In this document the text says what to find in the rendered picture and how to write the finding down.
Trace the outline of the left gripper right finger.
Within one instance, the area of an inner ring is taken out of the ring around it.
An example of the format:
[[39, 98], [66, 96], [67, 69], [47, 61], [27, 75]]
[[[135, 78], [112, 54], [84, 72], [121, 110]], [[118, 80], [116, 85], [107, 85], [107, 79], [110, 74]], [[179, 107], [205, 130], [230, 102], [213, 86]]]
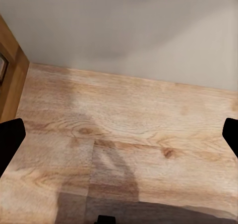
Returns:
[[222, 136], [238, 158], [238, 120], [226, 118]]

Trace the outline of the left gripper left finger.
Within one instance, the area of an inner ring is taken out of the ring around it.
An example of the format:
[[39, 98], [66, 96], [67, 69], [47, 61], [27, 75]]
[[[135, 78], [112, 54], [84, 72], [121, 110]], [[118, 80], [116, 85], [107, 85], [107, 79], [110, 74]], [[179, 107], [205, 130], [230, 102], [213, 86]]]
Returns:
[[25, 137], [26, 130], [21, 118], [0, 123], [0, 177]]

